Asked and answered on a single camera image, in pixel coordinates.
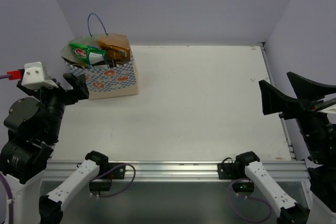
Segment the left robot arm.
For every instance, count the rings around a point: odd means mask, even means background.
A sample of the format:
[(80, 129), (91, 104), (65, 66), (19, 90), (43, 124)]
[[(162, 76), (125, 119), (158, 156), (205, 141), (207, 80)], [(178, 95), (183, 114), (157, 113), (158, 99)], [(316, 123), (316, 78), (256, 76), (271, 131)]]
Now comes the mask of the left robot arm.
[(92, 180), (109, 172), (107, 156), (92, 151), (58, 188), (40, 194), (66, 106), (89, 97), (84, 74), (65, 73), (70, 89), (55, 79), (24, 75), (17, 87), (26, 96), (9, 108), (4, 126), (8, 142), (1, 150), (1, 182), (7, 193), (6, 223), (60, 223), (72, 198)]

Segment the green chips bag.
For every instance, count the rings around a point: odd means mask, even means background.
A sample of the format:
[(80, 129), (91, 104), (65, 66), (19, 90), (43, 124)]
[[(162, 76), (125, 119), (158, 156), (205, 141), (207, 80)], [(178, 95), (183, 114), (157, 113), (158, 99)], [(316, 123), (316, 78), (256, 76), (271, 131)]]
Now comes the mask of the green chips bag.
[(86, 68), (97, 66), (107, 66), (106, 51), (99, 46), (94, 46), (90, 42), (69, 42), (72, 54), (83, 64)]

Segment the blue checkered paper bag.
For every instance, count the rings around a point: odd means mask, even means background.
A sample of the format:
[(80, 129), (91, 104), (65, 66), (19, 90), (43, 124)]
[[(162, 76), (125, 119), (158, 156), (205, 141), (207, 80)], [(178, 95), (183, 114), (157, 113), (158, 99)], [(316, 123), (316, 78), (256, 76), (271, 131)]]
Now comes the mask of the blue checkered paper bag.
[[(73, 39), (75, 42), (90, 42), (94, 46), (99, 46), (98, 38), (113, 34), (106, 31), (104, 24), (101, 24), (103, 33), (93, 34), (90, 29), (90, 17), (98, 15), (91, 13), (87, 18), (88, 36)], [(72, 54), (69, 42), (63, 47), (60, 56), (75, 76), (84, 74), (86, 85), (89, 90), (89, 99), (98, 100), (106, 98), (124, 97), (139, 93), (139, 78), (134, 56), (131, 50), (131, 58), (127, 64), (110, 68), (109, 64), (86, 68)]]

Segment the brown kettle chips bag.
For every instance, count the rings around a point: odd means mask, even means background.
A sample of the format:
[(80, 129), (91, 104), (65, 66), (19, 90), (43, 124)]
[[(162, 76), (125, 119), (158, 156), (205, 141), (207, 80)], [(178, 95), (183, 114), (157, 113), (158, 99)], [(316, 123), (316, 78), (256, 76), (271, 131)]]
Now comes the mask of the brown kettle chips bag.
[(127, 64), (130, 61), (128, 58), (107, 59), (110, 68), (118, 67)]

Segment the orange snack bag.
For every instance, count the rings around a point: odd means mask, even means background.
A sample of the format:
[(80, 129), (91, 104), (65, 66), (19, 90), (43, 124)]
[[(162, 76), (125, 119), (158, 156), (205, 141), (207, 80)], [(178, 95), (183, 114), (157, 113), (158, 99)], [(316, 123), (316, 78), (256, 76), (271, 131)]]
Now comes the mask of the orange snack bag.
[(98, 38), (98, 44), (111, 60), (131, 58), (131, 47), (128, 37), (120, 34), (109, 34)]

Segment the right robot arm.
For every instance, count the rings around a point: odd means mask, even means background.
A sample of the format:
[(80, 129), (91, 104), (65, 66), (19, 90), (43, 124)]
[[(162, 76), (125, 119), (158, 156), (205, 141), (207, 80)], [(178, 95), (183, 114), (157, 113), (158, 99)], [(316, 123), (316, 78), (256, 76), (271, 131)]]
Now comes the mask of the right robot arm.
[(259, 212), (264, 223), (335, 223), (335, 86), (296, 73), (287, 77), (295, 92), (289, 97), (260, 80), (264, 115), (295, 120), (308, 149), (301, 162), (262, 162), (254, 152), (217, 164), (220, 178), (230, 180), (228, 204), (241, 218)]

